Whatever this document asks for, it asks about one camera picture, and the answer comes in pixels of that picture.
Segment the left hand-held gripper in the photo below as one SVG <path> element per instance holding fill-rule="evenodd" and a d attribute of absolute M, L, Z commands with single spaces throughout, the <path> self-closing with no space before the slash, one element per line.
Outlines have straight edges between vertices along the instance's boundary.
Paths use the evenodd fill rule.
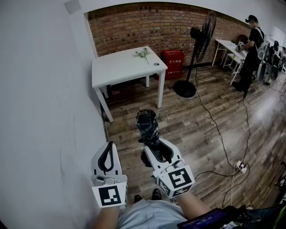
<path fill-rule="evenodd" d="M 114 142 L 109 141 L 97 150 L 91 160 L 91 168 L 94 174 L 91 176 L 92 191 L 98 206 L 126 208 L 127 176 L 121 175 L 121 163 Z"/>

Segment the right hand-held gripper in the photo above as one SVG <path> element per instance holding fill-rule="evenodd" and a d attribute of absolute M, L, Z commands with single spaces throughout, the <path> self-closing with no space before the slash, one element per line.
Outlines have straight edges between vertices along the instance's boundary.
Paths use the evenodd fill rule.
<path fill-rule="evenodd" d="M 153 168 L 156 184 L 173 199 L 188 192 L 195 179 L 190 166 L 181 159 L 178 147 L 163 138 L 159 141 L 160 147 L 143 146 L 143 164 Z M 163 158 L 171 165 L 163 167 Z"/>

